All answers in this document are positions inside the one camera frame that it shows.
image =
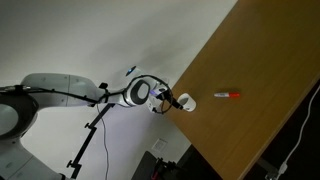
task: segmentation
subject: robotic arm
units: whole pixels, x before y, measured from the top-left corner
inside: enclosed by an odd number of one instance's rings
[[[0,88],[0,180],[68,179],[52,171],[20,142],[43,108],[99,103],[133,107],[147,102],[152,112],[163,113],[155,109],[150,98],[168,100],[170,107],[176,103],[171,89],[161,79],[145,75],[137,67],[129,69],[126,76],[130,79],[128,86],[110,92],[105,83],[98,88],[84,77],[47,73],[31,74],[21,85]]]

